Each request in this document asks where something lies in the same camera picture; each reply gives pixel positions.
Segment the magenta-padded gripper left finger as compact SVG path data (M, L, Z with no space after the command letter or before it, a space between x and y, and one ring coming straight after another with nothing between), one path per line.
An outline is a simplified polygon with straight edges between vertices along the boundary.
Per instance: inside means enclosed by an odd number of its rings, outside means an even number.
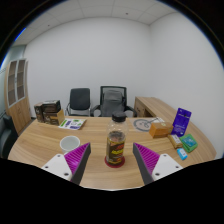
M90 154L91 144L86 143L65 155L56 154L42 169L79 185Z

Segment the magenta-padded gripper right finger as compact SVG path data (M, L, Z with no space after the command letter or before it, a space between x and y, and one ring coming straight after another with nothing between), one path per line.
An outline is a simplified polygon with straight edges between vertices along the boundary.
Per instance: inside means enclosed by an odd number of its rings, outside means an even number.
M159 155L138 143L133 144L133 154L145 185L182 169L168 154Z

